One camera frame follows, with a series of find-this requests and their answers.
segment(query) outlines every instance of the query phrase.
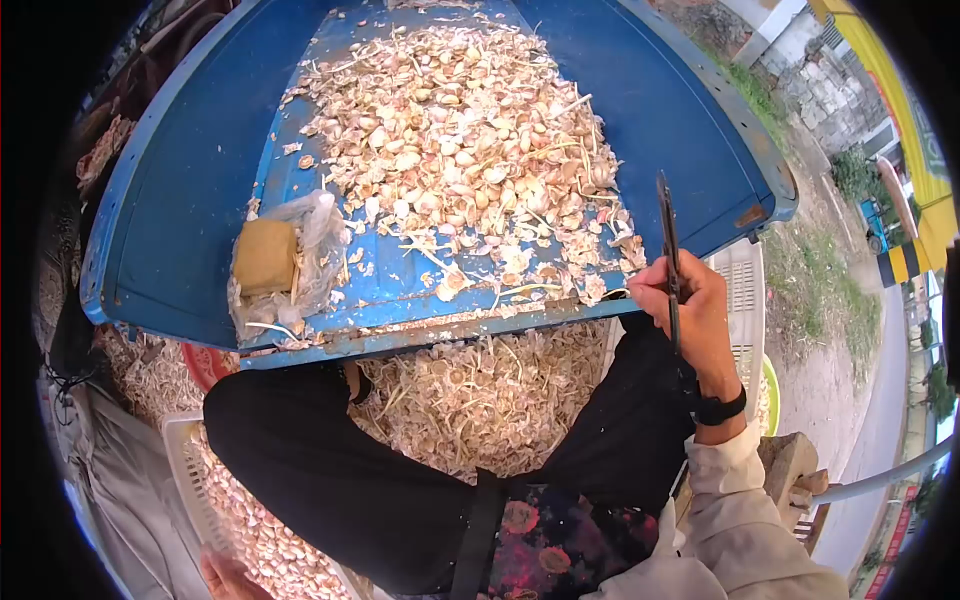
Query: blue tray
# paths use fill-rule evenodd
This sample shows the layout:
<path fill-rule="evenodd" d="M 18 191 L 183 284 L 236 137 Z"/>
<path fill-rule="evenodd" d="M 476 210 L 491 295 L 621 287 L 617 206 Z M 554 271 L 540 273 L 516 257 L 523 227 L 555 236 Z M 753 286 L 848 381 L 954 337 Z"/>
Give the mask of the blue tray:
<path fill-rule="evenodd" d="M 237 348 L 226 288 L 230 249 L 247 200 L 252 193 L 260 198 L 263 214 L 318 187 L 326 172 L 296 165 L 304 154 L 323 156 L 317 138 L 298 133 L 313 117 L 313 105 L 297 99 L 277 110 L 284 89 L 301 74 L 298 64 L 342 58 L 355 41 L 387 36 L 392 24 L 415 29 L 476 23 L 473 11 L 387 12 L 375 0 L 339 6 L 347 18 L 338 19 L 327 15 L 333 6 L 246 2 L 167 81 L 120 157 L 91 234 L 82 300 L 92 321 L 135 324 L 207 346 Z M 527 31 L 537 25 L 561 73 L 577 81 L 581 93 L 593 93 L 608 141 L 625 161 L 617 183 L 651 260 L 662 244 L 654 185 L 660 168 L 671 183 L 682 245 L 698 255 L 792 214 L 794 185 L 765 130 L 719 73 L 702 68 L 710 63 L 695 46 L 644 5 L 492 0 L 481 10 L 490 18 L 503 13 L 498 20 Z M 434 20 L 438 17 L 464 20 L 443 23 Z M 361 20 L 368 24 L 357 27 Z M 387 27 L 374 28 L 374 21 Z M 302 142 L 302 150 L 284 156 L 280 146 L 293 141 Z M 307 320 L 324 332 L 327 344 L 245 359 L 243 366 L 395 351 L 636 310 L 630 300 L 593 307 L 567 300 L 507 319 L 477 319 L 467 313 L 492 306 L 490 287 L 468 288 L 442 302 L 420 282 L 425 272 L 439 281 L 437 267 L 417 252 L 404 255 L 396 247 L 400 243 L 371 229 L 354 237 L 348 252 L 363 247 L 363 262 L 373 262 L 375 273 L 362 276 L 352 269 L 338 309 Z M 549 260 L 558 247 L 535 249 L 540 260 Z M 466 272 L 492 266 L 488 258 L 457 260 Z M 622 287 L 619 272 L 602 276 L 608 289 Z M 389 331 L 450 315 L 461 315 L 460 321 Z M 270 331 L 242 349 L 280 339 Z"/>

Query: black watch strap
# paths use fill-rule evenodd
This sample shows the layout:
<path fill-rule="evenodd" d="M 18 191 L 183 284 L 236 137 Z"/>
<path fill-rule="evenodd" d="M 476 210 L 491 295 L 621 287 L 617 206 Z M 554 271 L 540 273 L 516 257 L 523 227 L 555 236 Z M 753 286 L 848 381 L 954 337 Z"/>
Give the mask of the black watch strap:
<path fill-rule="evenodd" d="M 721 402 L 718 397 L 700 398 L 696 404 L 697 422 L 703 425 L 719 425 L 723 421 L 735 417 L 747 407 L 747 390 L 741 385 L 740 396 L 733 402 Z"/>

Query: brown sponge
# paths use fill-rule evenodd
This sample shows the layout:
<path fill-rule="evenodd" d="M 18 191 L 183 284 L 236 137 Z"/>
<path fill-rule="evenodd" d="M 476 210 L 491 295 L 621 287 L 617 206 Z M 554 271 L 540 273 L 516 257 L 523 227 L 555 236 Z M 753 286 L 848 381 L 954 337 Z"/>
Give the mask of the brown sponge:
<path fill-rule="evenodd" d="M 289 292 L 294 281 L 297 234 L 285 221 L 254 219 L 244 224 L 237 240 L 233 276 L 242 296 Z"/>

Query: scissors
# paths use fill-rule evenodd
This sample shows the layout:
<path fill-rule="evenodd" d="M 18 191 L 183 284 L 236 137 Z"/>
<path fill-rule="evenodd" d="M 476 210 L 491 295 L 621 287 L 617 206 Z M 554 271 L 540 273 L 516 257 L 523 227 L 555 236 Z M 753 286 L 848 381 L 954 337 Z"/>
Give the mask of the scissors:
<path fill-rule="evenodd" d="M 670 339 L 673 350 L 680 354 L 680 255 L 677 247 L 676 215 L 670 199 L 666 175 L 657 172 L 657 196 L 660 198 L 660 223 L 663 225 L 663 255 L 666 256 L 666 294 L 670 302 Z"/>

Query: yellow sign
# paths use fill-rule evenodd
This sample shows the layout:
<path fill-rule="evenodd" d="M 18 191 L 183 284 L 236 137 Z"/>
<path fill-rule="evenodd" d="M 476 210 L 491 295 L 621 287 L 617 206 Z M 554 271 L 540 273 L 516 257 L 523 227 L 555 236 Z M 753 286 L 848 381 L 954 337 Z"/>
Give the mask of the yellow sign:
<path fill-rule="evenodd" d="M 947 247 L 957 234 L 953 191 L 947 164 L 929 121 L 910 86 L 900 76 L 883 43 L 846 0 L 810 0 L 821 22 L 833 14 L 833 24 L 843 34 L 874 80 L 900 134 L 900 146 L 913 182 L 914 199 L 921 209 L 917 253 L 930 269 L 947 266 Z"/>

